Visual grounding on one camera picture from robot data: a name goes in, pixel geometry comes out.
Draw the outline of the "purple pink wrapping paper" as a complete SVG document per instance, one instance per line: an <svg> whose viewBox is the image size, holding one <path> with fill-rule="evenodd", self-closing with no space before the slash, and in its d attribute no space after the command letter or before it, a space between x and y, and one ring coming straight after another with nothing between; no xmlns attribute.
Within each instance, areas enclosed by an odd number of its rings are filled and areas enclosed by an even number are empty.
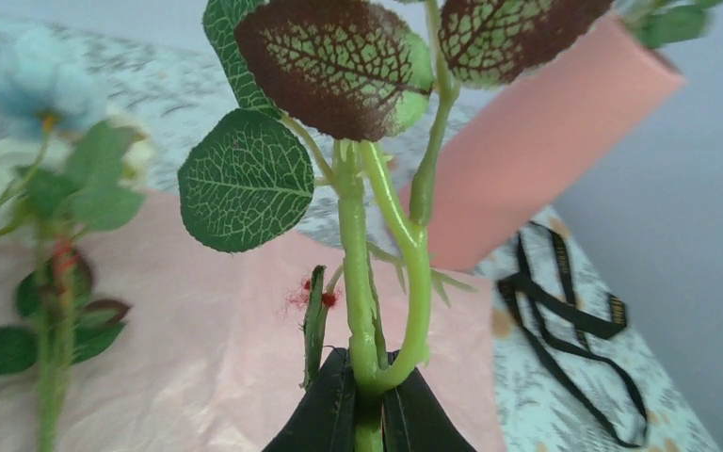
<svg viewBox="0 0 723 452"><path fill-rule="evenodd" d="M98 296L133 305L103 354L72 368L57 451L261 451L304 395L303 314L287 301L316 265L343 253L297 231L225 254L186 231L179 199L151 193L117 231L80 242ZM31 251L0 245L0 325ZM430 360L419 368L477 451L506 451L494 400L492 281L434 296ZM37 373L0 378L0 451L36 451Z"/></svg>

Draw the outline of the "purple flower bouquet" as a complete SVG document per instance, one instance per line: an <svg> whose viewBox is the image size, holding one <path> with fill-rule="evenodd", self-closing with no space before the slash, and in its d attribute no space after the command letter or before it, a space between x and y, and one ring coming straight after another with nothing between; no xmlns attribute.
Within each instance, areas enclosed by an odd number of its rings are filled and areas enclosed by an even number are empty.
<svg viewBox="0 0 723 452"><path fill-rule="evenodd" d="M109 348L129 309L93 297L78 241L138 214L155 147L40 30L0 45L0 116L0 244L33 255L15 290L23 321L0 326L0 377L37 369L37 448L53 451L72 366Z"/></svg>

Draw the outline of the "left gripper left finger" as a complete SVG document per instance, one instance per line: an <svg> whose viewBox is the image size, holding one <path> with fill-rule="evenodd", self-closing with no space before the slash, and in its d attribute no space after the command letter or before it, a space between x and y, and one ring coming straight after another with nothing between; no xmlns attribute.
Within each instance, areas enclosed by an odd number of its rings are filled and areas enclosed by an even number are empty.
<svg viewBox="0 0 723 452"><path fill-rule="evenodd" d="M354 449L356 382L348 352L335 348L264 452L349 452Z"/></svg>

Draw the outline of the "pink cylindrical vase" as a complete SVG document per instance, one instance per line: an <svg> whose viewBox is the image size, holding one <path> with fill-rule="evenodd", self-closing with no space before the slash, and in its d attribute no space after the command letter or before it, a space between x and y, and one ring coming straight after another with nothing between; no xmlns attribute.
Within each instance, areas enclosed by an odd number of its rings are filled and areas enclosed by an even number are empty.
<svg viewBox="0 0 723 452"><path fill-rule="evenodd" d="M468 270L572 186L683 84L605 1L522 23L513 80L447 143L428 199L430 264Z"/></svg>

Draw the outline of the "peach rose flower stem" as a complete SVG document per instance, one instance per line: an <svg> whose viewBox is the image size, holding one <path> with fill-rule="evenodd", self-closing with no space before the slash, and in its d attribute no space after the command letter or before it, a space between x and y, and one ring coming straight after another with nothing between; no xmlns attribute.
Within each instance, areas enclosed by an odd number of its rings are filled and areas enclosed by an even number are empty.
<svg viewBox="0 0 723 452"><path fill-rule="evenodd" d="M723 0L617 1L617 12L629 32L647 49L705 36Z"/></svg>

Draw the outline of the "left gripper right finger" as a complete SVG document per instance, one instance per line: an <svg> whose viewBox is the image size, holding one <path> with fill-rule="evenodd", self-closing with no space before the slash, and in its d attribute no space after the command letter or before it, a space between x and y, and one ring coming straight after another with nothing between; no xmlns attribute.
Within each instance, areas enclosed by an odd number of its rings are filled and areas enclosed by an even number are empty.
<svg viewBox="0 0 723 452"><path fill-rule="evenodd" d="M417 368L384 394L383 441L388 452L474 452Z"/></svg>

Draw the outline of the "pink rose flower stem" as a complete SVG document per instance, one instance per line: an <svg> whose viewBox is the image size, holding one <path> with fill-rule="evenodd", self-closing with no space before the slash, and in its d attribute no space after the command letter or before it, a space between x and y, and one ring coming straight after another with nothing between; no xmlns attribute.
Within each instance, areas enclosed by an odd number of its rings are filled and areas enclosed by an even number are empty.
<svg viewBox="0 0 723 452"><path fill-rule="evenodd" d="M338 198L350 335L345 385L316 380L329 298L307 293L302 408L387 451L393 396L428 357L437 164L463 88L498 88L568 50L608 1L427 1L427 33L378 1L210 1L204 34L238 102L178 171L181 216L206 247L254 250L292 230L318 186Z"/></svg>

